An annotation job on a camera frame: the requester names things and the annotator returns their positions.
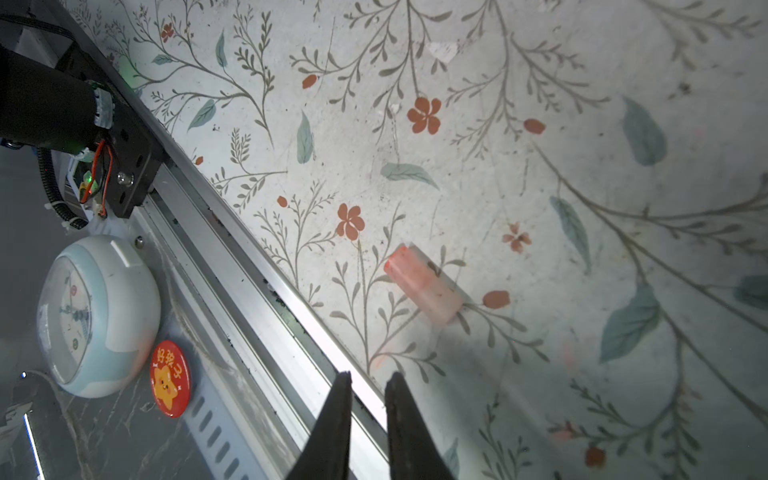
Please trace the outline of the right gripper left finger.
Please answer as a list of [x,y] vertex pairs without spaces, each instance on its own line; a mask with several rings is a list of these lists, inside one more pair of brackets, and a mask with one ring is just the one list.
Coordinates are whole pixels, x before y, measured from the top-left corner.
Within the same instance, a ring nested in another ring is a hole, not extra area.
[[349,478],[352,378],[339,373],[288,480]]

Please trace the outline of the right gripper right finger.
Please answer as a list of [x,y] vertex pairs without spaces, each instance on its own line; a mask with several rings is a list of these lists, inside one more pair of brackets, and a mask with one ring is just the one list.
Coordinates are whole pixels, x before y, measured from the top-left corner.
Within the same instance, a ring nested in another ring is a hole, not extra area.
[[400,372],[386,384],[385,408],[390,478],[452,479]]

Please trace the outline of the translucent pen cap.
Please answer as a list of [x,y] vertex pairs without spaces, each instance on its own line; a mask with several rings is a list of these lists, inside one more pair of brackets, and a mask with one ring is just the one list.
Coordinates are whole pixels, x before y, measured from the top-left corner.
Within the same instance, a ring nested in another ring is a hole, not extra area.
[[385,274],[436,326],[458,322],[468,296],[442,267],[415,245],[400,245],[385,260]]

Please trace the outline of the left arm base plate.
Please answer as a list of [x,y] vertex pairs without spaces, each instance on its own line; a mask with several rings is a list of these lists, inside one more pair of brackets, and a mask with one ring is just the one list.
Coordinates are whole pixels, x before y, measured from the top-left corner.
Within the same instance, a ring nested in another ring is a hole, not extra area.
[[57,63],[57,69],[83,81],[93,81],[108,91],[115,103],[109,143],[113,160],[106,203],[117,217],[127,219],[142,205],[168,154],[107,73],[82,49],[72,45]]

